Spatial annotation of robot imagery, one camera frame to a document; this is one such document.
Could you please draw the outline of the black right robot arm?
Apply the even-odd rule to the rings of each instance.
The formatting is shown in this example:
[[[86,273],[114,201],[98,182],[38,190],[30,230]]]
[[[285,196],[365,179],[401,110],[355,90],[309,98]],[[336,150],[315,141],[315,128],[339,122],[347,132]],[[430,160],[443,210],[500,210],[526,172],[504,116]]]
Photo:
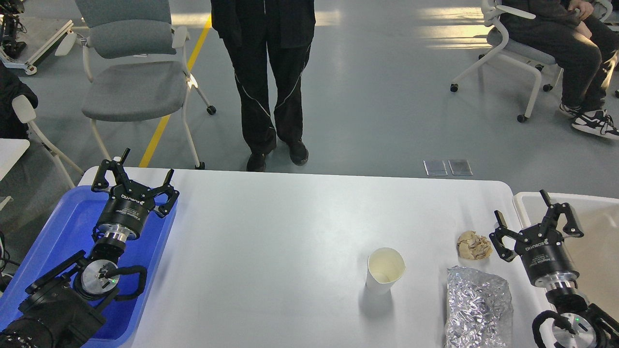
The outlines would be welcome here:
[[[553,203],[545,190],[540,195],[547,210],[540,223],[514,232],[495,211],[497,227],[489,234],[499,257],[511,262],[519,256],[532,286],[545,289],[553,310],[542,311],[532,322],[533,340],[544,348],[542,324],[552,319],[556,348],[616,348],[618,322],[579,290],[579,272],[565,247],[565,236],[584,232],[570,203]]]

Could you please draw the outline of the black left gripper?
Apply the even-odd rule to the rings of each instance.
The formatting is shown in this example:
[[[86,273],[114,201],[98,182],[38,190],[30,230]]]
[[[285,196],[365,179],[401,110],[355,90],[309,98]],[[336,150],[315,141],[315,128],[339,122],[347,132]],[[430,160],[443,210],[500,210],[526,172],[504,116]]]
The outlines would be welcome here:
[[[113,234],[122,235],[119,238],[121,241],[140,238],[149,213],[154,211],[159,218],[168,216],[179,197],[179,191],[171,183],[175,171],[173,168],[168,170],[159,187],[131,187],[131,180],[123,167],[130,151],[130,148],[126,148],[119,160],[103,160],[94,177],[91,191],[110,194],[95,225],[95,241]],[[106,180],[106,172],[114,174],[114,187]],[[167,200],[157,205],[155,198],[162,195]]]

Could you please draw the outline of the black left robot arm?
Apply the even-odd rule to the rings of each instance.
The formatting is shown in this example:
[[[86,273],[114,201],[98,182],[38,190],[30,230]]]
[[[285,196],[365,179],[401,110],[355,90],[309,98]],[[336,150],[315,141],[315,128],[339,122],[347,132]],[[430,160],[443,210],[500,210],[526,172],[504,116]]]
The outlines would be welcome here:
[[[175,217],[169,170],[159,187],[103,160],[69,190],[1,298],[3,348],[121,345],[133,333]]]

